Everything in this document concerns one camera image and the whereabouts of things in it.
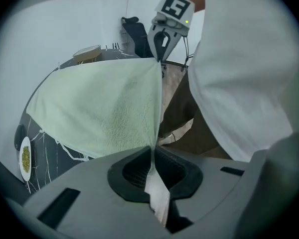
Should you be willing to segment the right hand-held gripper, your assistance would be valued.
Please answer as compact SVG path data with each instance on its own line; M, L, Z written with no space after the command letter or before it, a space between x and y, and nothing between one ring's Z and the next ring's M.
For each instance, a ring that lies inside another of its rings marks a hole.
M149 47L158 62L166 61L179 40L188 36L194 10L194 3L189 0L159 2L148 32Z

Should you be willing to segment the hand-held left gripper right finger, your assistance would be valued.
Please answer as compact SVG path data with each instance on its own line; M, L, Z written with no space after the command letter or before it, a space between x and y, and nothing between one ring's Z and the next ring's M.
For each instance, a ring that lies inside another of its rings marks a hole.
M201 169L163 148L154 151L155 168L172 200L190 198L203 180Z

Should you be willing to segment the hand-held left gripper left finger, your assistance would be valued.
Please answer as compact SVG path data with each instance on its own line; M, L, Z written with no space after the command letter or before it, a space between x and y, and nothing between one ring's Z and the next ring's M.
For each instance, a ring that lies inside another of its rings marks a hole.
M112 190L129 202L148 203L146 180L151 168L151 148L142 148L114 163L108 170L107 180Z

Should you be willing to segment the light green towel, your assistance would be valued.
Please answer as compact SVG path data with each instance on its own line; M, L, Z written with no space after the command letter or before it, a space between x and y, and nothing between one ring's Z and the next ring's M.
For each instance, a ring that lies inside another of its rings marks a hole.
M161 63L133 58L54 71L26 112L65 152L79 152L87 161L137 147L154 149L161 104Z

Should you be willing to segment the person's dark trousers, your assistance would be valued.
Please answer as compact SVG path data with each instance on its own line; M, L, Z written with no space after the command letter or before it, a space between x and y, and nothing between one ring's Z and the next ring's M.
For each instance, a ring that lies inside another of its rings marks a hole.
M166 138L190 120L193 120L191 128L179 140L166 143L163 146L205 157L231 159L220 146L202 116L190 92L186 73L164 112L158 136Z

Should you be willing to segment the tan lidded lunch box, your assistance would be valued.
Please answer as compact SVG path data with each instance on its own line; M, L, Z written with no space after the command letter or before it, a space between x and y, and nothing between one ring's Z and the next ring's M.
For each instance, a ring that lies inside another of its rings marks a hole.
M92 60L97 58L102 53L101 46L95 45L90 46L87 48L83 48L79 51L77 51L73 55L74 61L79 64L80 62L86 61L86 60Z

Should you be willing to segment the person in white shirt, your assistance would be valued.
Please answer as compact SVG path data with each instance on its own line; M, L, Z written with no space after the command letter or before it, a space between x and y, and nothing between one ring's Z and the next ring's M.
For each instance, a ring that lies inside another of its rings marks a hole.
M282 0L205 0L189 85L233 159L299 133L299 24Z

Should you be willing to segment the white plate of green peas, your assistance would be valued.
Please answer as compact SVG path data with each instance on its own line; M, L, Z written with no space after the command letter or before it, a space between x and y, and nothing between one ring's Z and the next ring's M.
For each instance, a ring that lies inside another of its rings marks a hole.
M23 180L28 182L31 176L31 143L28 136L23 139L20 146L19 167Z

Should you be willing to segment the dark eggplant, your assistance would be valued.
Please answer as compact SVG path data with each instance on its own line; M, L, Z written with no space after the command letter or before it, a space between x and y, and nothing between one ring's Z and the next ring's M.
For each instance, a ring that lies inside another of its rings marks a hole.
M23 124L19 124L14 135L14 147L17 151L20 151L20 147L23 139L26 137L25 127Z

